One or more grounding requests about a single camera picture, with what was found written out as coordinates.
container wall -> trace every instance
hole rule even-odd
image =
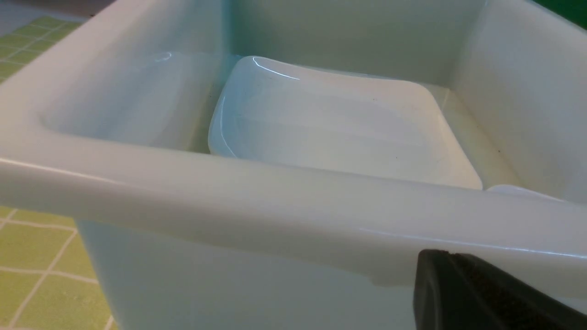
[[[144,7],[43,123],[67,134],[207,152],[205,139],[194,136],[207,135],[221,90],[227,5],[173,0]]]
[[[234,50],[446,85],[485,0],[232,1]]]
[[[415,329],[413,287],[377,287],[323,265],[77,224],[123,330]]]
[[[490,1],[451,88],[525,186],[587,203],[587,32],[529,1]]]

white plastic container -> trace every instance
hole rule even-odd
[[[0,203],[79,219],[124,330],[410,329],[423,248],[586,312],[586,53],[523,0],[118,0],[0,86]],[[425,84],[485,188],[571,203],[206,154],[235,55]]]

black object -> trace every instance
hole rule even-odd
[[[418,330],[587,329],[587,316],[470,254],[423,250],[414,316]]]

green background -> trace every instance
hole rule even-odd
[[[587,29],[587,0],[534,0],[534,2]]]

white tray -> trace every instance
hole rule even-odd
[[[208,144],[227,157],[482,187],[425,87],[260,57],[234,68]]]

